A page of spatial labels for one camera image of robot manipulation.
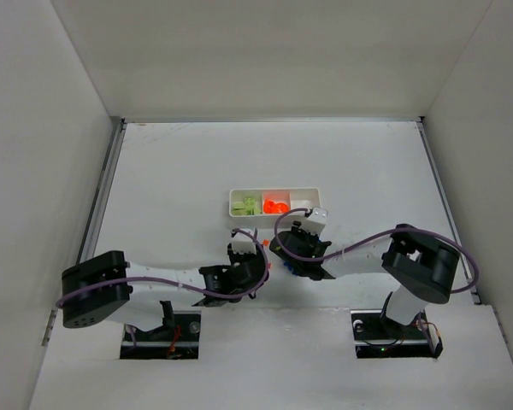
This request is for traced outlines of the small blue lego brick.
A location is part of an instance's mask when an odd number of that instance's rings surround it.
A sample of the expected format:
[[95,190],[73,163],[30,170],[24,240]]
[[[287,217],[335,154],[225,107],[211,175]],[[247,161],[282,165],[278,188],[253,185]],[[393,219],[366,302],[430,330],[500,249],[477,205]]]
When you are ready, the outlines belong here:
[[285,262],[284,263],[284,267],[287,269],[287,271],[292,274],[292,275],[297,275],[296,273],[296,270],[294,269],[294,267],[292,266],[292,264],[290,264],[289,262]]

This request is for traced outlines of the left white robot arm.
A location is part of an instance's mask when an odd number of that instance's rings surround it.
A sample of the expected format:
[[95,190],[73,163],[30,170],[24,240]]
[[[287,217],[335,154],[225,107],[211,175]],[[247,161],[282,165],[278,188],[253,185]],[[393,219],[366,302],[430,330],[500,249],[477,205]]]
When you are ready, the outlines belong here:
[[72,266],[62,273],[63,325],[85,328],[105,320],[152,331],[173,325],[176,311],[237,303],[268,279],[262,248],[239,254],[227,247],[229,263],[174,270],[130,263],[120,250]]

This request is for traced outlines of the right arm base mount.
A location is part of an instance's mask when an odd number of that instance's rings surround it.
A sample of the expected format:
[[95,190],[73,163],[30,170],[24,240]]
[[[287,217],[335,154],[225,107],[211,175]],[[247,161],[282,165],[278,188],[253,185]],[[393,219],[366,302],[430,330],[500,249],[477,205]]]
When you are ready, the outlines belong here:
[[439,329],[425,312],[409,325],[386,318],[379,310],[351,312],[355,353],[358,359],[430,358],[443,353]]

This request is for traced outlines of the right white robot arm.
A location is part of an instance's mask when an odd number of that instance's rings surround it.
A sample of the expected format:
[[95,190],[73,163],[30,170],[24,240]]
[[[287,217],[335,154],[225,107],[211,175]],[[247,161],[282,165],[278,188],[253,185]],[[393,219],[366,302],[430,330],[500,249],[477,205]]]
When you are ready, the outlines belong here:
[[385,272],[399,287],[391,292],[381,310],[389,325],[410,325],[429,304],[450,300],[460,252],[444,241],[399,224],[392,233],[375,238],[347,252],[326,257],[332,245],[295,222],[279,231],[269,250],[284,261],[291,272],[313,281],[335,280],[348,275]]

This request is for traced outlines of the green lego brick studded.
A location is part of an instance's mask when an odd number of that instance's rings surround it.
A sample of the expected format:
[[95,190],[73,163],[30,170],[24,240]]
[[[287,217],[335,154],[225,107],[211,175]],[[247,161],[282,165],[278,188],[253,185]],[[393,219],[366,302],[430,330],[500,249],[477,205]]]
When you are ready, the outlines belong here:
[[250,206],[245,207],[245,211],[248,215],[259,215],[262,213],[262,210],[257,204],[252,204]]

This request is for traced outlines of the orange round lego piece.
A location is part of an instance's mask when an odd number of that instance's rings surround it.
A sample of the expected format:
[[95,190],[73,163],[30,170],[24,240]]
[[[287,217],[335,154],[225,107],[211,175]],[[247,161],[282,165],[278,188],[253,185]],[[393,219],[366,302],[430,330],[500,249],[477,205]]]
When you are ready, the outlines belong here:
[[262,211],[265,214],[284,214],[290,210],[290,207],[285,202],[275,202],[270,199],[266,199],[262,205]]

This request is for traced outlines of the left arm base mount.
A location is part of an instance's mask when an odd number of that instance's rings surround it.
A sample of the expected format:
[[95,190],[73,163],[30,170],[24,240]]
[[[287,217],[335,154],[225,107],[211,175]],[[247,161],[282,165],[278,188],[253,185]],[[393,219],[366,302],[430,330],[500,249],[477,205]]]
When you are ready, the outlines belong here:
[[121,360],[197,360],[201,331],[199,311],[174,311],[162,302],[162,323],[149,331],[126,325]]

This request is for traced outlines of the green lego brick top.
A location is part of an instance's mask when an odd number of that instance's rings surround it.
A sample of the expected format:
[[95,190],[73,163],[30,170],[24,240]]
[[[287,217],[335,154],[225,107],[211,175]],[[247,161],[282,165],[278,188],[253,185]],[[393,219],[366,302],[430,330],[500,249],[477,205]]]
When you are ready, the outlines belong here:
[[233,210],[233,213],[235,215],[241,215],[241,216],[246,216],[246,215],[249,215],[250,212],[247,210],[247,209],[234,209]]

